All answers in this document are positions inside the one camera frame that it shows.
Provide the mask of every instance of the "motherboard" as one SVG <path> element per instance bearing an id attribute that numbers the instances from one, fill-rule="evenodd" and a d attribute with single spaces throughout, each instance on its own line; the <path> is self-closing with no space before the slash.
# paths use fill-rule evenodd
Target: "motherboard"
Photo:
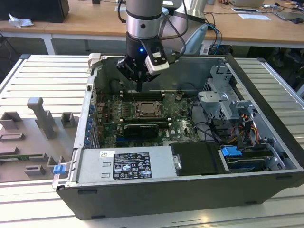
<path id="1" fill-rule="evenodd" d="M 191 100 L 181 92 L 100 93 L 96 104 L 100 147 L 198 142 L 189 117 Z"/>

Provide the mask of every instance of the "crumpled paper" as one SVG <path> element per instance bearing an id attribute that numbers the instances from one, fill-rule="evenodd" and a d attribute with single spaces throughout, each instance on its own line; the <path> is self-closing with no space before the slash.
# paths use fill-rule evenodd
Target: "crumpled paper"
<path id="1" fill-rule="evenodd" d="M 21 26 L 32 26 L 34 25 L 30 19 L 19 19 L 9 14 L 9 23 L 15 27 L 21 28 Z"/>

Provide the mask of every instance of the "blue tab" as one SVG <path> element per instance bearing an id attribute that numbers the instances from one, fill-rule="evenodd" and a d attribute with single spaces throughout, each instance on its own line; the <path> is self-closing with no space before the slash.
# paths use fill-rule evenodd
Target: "blue tab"
<path id="1" fill-rule="evenodd" d="M 223 155 L 226 156 L 242 156 L 242 152 L 237 150 L 236 146 L 225 146 L 222 150 Z"/>
<path id="2" fill-rule="evenodd" d="M 66 165 L 55 165 L 53 169 L 53 174 L 65 174 Z"/>

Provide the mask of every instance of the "blue cable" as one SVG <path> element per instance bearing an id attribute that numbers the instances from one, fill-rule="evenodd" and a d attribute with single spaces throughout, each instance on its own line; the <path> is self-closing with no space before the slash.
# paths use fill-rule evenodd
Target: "blue cable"
<path id="1" fill-rule="evenodd" d="M 218 30 L 215 28 L 215 27 L 213 27 L 211 24 L 207 24 L 208 26 L 210 26 L 216 33 L 217 33 L 217 36 L 218 36 L 218 46 L 217 46 L 217 49 L 215 50 L 215 52 L 214 52 L 214 54 L 216 54 L 217 53 L 217 51 L 218 51 L 218 48 L 219 48 L 219 32 L 218 32 Z"/>

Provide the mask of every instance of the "power supply label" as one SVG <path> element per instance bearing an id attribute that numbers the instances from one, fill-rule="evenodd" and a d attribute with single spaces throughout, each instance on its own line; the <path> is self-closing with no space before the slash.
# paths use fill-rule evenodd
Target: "power supply label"
<path id="1" fill-rule="evenodd" d="M 152 178 L 149 153 L 114 154 L 114 180 Z"/>

